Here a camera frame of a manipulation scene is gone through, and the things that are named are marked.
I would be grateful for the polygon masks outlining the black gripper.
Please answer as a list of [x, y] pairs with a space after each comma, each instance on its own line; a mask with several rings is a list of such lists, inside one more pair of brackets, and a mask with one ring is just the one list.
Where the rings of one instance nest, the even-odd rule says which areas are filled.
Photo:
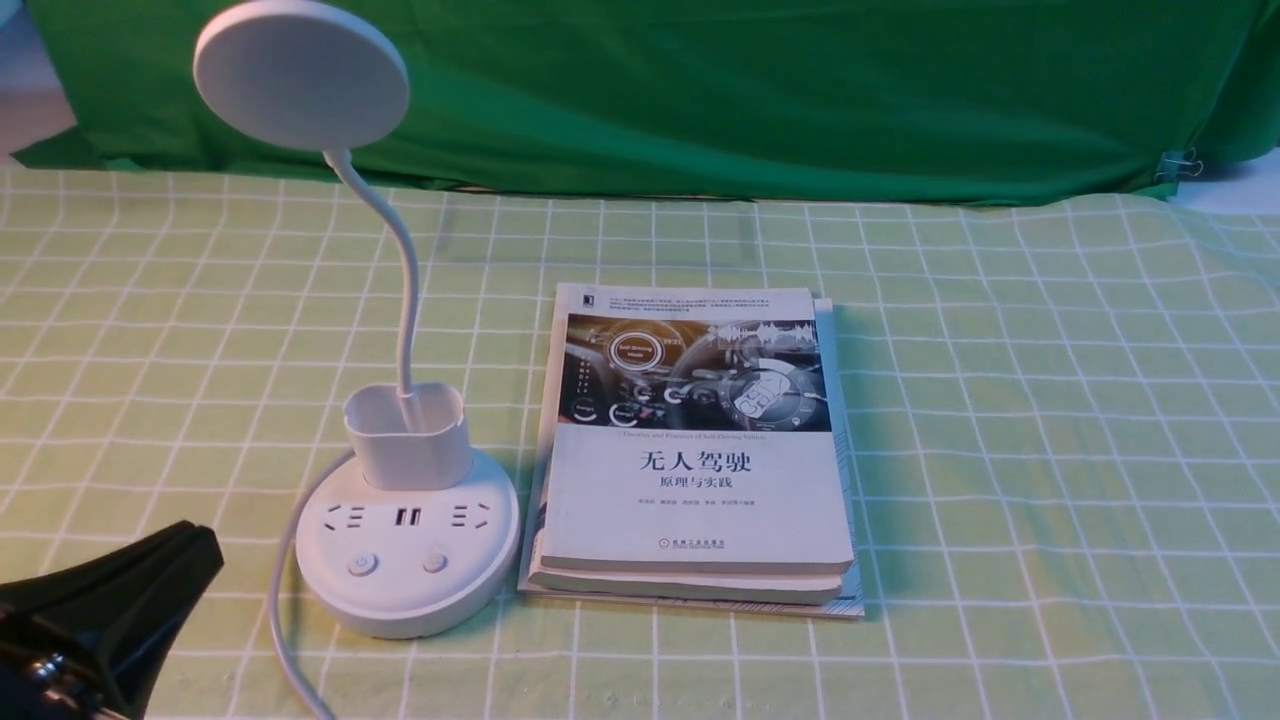
[[182, 520], [1, 588], [4, 719], [142, 719], [173, 643], [224, 566]]

